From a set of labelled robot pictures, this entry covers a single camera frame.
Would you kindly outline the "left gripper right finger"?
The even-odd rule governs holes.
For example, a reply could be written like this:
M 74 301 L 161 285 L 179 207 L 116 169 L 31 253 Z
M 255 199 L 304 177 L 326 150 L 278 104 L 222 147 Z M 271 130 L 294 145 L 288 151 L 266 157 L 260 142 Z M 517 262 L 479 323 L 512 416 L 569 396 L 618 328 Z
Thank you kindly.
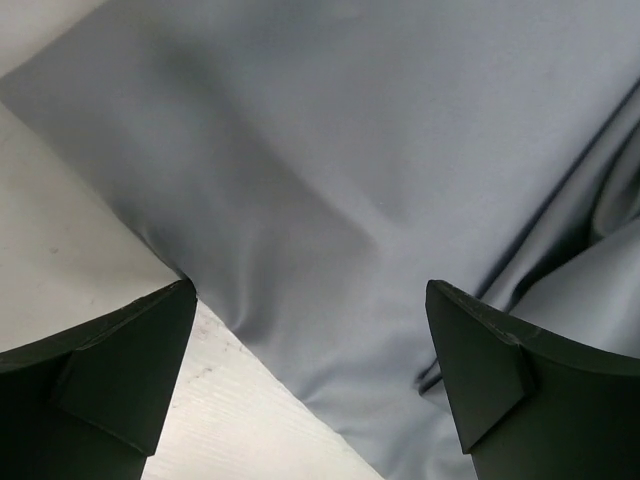
M 480 479 L 639 476 L 639 361 L 431 280 L 426 314 L 462 451 Z

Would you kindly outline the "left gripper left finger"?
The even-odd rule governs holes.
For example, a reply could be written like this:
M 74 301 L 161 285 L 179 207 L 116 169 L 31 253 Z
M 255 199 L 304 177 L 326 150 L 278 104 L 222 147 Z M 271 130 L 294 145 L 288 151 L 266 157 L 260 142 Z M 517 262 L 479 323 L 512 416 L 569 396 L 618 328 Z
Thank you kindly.
M 1 476 L 141 478 L 156 453 L 197 305 L 179 280 L 1 355 Z

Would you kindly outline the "grey pillowcase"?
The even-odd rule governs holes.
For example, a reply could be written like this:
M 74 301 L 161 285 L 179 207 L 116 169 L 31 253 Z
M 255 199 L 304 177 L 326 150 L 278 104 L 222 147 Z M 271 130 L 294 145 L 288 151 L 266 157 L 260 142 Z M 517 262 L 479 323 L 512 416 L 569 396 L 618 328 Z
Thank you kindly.
M 442 279 L 639 352 L 635 1 L 108 1 L 1 100 L 386 479 L 471 479 Z

